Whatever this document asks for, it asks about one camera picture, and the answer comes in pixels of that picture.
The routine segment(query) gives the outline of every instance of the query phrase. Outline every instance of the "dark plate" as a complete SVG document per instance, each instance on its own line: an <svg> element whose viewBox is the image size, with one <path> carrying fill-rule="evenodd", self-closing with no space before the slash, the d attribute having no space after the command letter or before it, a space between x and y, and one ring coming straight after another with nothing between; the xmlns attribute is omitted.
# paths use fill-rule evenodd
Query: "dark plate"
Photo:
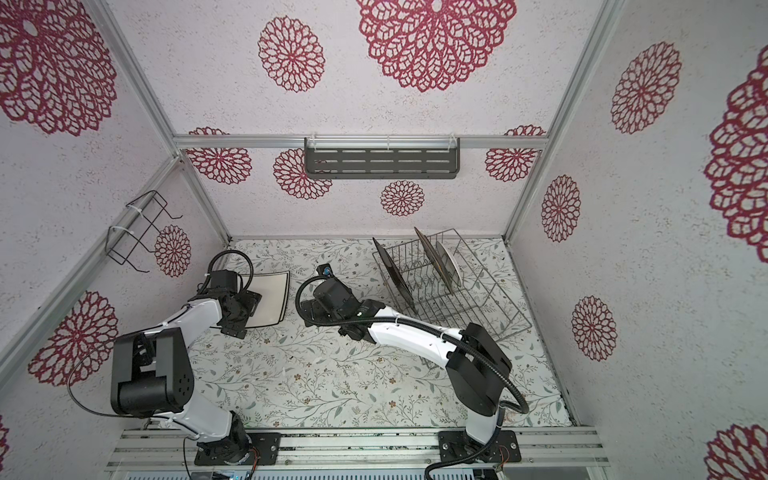
<svg viewBox="0 0 768 480"><path fill-rule="evenodd" d="M386 248L382 247L381 243L377 242L375 238L373 239L373 244L376 245L376 249L379 251L379 256L382 257L384 267L386 268L386 271L389 272L389 277L392 278L392 282L394 282L395 286L397 287L397 291L400 292L402 298L406 299L406 302L411 306L411 308L415 309L416 305L413 302L413 295L411 295L411 290L406 285L406 281L402 278L402 274L395 265L395 262L392 261L392 257L389 255L389 252L387 252Z"/></svg>
<svg viewBox="0 0 768 480"><path fill-rule="evenodd" d="M427 237L425 237L423 233L419 232L418 228L413 227L413 230L416 230L416 235L419 236L419 240L421 240L422 246L424 247L424 253L426 254L427 258L429 258L429 261L432 262L432 266L435 267L435 270L437 270L437 274L440 276L440 278L442 278L445 286L448 287L448 291L453 293L453 288L451 288L451 277L448 275L448 269L445 268L445 264L442 262L442 259L437 254L435 248L429 242Z"/></svg>

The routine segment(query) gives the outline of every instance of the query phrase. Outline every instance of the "black wire rack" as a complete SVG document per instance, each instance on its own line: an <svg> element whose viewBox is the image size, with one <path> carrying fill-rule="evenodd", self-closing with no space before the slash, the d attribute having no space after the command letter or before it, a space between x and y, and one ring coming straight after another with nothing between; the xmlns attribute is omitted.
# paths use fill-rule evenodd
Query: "black wire rack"
<svg viewBox="0 0 768 480"><path fill-rule="evenodd" d="M147 201L144 208L137 207L136 203L140 202L147 195L151 195L151 197ZM150 207L152 202L155 202L160 207L160 209L157 211L154 217L149 218L145 214L145 210ZM157 225L154 224L157 221L157 219L160 218L160 215L166 214L172 220L178 220L184 216L184 215L179 215L178 217L174 217L166 209L167 206L168 206L168 201L165 200L165 198L157 190L149 190L147 193L142 194L139 197L136 197L132 201L125 204L125 207L136 210L139 213L139 215L134 219L134 221L131 222L131 225L128 225L128 227L120 227L119 225L112 225L111 227L109 227L109 229L107 230L107 239L104 241L104 251L107 254L107 256L110 257L115 262L117 262L118 265L125 265L127 263L128 265L132 266L134 270L136 270L137 272L149 273L150 270L142 270L138 268L128 258L131 256L134 250L136 250L136 247L138 247L139 245L141 245L141 247L144 248L148 253L155 252L155 250L151 250L149 247L144 245L144 236L147 235L147 232L153 228L157 231L158 234L160 233L160 229L157 228ZM147 225L147 228L145 228L144 231L141 233L141 235L137 237L136 234L133 232L133 230L131 230L131 226L136 222L136 220L139 219L139 217L144 218L147 221L148 225ZM123 255L122 253L116 250L117 244L119 243L119 239L118 239L118 242L115 242L114 245L110 247L110 239L115 230L119 230L121 232L119 233L120 235L127 233L128 235L133 237L134 240L136 240L136 243L134 243L133 247L128 251L126 255Z"/></svg>
<svg viewBox="0 0 768 480"><path fill-rule="evenodd" d="M440 242L453 255L461 278L454 275L452 286L446 286L418 239L385 247L413 296L414 303L410 305L396 294L381 256L374 252L373 258L398 311L440 326L462 329L469 323L478 323L497 342L531 328L531 320L458 231L444 230L428 235L427 239L433 247Z"/></svg>

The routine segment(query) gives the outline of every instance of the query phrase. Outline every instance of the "floral tablecloth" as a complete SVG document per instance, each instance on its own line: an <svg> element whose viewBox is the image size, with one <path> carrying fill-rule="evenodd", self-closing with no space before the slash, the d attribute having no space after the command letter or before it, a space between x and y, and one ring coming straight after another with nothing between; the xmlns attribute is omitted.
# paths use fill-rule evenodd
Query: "floral tablecloth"
<svg viewBox="0 0 768 480"><path fill-rule="evenodd" d="M467 242L527 314L501 239ZM249 255L257 273L290 271L289 308L283 322L249 330L243 340L210 329L192 345L195 388L204 396L238 412L249 428L464 425L466 409L443 370L393 347L342 337L334 328L307 328L293 308L296 288L328 262L358 298L391 304L371 240L243 240L233 248ZM227 267L247 273L244 261L232 257ZM505 424L570 425L535 328L500 345L531 406L527 415L508 412Z"/></svg>

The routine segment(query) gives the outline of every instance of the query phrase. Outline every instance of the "dish rack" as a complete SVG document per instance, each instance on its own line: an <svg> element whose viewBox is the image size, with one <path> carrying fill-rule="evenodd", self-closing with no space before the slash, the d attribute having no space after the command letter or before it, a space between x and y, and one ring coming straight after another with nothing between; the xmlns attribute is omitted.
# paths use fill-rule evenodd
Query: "dish rack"
<svg viewBox="0 0 768 480"><path fill-rule="evenodd" d="M531 321L458 231L443 230L426 237L433 247L440 242L453 255L461 281L454 275L449 289L418 239L384 247L413 296L411 306L398 293L379 253L374 252L373 259L399 312L447 327L464 328L469 323L478 323L497 342L531 328Z"/></svg>

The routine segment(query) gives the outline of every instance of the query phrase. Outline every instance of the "brown printed flower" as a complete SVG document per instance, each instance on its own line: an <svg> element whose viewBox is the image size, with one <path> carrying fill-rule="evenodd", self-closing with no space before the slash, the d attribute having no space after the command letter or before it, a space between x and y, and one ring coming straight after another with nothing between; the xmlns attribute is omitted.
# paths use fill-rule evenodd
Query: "brown printed flower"
<svg viewBox="0 0 768 480"><path fill-rule="evenodd" d="M424 190L407 180L398 180L384 187L381 194L382 207L397 217L414 214L424 204Z"/></svg>
<svg viewBox="0 0 768 480"><path fill-rule="evenodd" d="M325 71L323 47L295 18L274 18L261 31L259 58L266 73L288 91L307 91Z"/></svg>
<svg viewBox="0 0 768 480"><path fill-rule="evenodd" d="M515 16L513 0L357 0L368 55L404 88L445 90L485 66Z"/></svg>
<svg viewBox="0 0 768 480"><path fill-rule="evenodd" d="M190 239L181 228L167 225L154 242L154 259L168 276L180 276L187 271L192 257Z"/></svg>
<svg viewBox="0 0 768 480"><path fill-rule="evenodd" d="M731 425L707 443L707 480L768 478L768 433L760 425Z"/></svg>
<svg viewBox="0 0 768 480"><path fill-rule="evenodd" d="M0 102L8 118L80 135L111 116L117 72L76 0L0 5Z"/></svg>
<svg viewBox="0 0 768 480"><path fill-rule="evenodd" d="M29 363L27 371L40 383L65 385L75 364L88 355L72 375L72 384L82 382L107 361L112 348L106 345L89 352L117 336L118 318L109 300L98 292L85 292Z"/></svg>
<svg viewBox="0 0 768 480"><path fill-rule="evenodd" d="M534 125L520 125L505 135L544 135L547 132ZM492 148L485 154L485 169L497 180L505 182L528 176L538 151L533 148Z"/></svg>
<svg viewBox="0 0 768 480"><path fill-rule="evenodd" d="M8 446L8 429L2 424L2 415L0 415L0 472L2 472L2 461L5 454L11 447Z"/></svg>
<svg viewBox="0 0 768 480"><path fill-rule="evenodd" d="M190 135L228 135L218 128L202 127ZM250 175L250 156L245 148L188 148L192 165L201 174L220 184L238 184Z"/></svg>
<svg viewBox="0 0 768 480"><path fill-rule="evenodd" d="M611 106L616 129L633 134L664 113L680 81L680 52L664 41L643 50L621 74Z"/></svg>
<svg viewBox="0 0 768 480"><path fill-rule="evenodd" d="M280 153L273 165L273 174L284 191L296 198L320 198L331 189L331 180L313 180L304 170L304 150L293 148Z"/></svg>
<svg viewBox="0 0 768 480"><path fill-rule="evenodd" d="M616 322L608 306L599 298L579 300L571 319L571 330L578 348L590 359L606 360L616 348Z"/></svg>
<svg viewBox="0 0 768 480"><path fill-rule="evenodd" d="M547 237L553 242L568 238L580 214L581 199L576 182L568 175L555 178L541 202L541 224Z"/></svg>
<svg viewBox="0 0 768 480"><path fill-rule="evenodd" d="M710 134L710 206L728 220L729 237L755 246L768 263L768 45L746 81L727 99L723 122Z"/></svg>

